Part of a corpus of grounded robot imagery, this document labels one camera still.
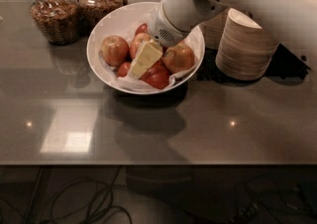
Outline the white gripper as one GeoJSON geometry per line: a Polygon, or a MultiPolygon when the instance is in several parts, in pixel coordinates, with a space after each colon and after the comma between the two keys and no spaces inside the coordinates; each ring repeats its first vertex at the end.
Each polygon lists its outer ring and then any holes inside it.
{"type": "Polygon", "coordinates": [[[143,41],[138,47],[128,75],[141,78],[162,57],[162,47],[174,47],[183,41],[189,32],[178,30],[167,18],[163,5],[157,3],[147,19],[149,35],[155,41],[143,41]]]}

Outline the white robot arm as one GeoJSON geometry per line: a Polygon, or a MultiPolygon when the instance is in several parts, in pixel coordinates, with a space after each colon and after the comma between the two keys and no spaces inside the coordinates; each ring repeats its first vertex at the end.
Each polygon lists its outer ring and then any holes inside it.
{"type": "Polygon", "coordinates": [[[227,7],[249,12],[291,53],[317,67],[317,0],[161,0],[151,13],[150,36],[171,47],[227,7]]]}

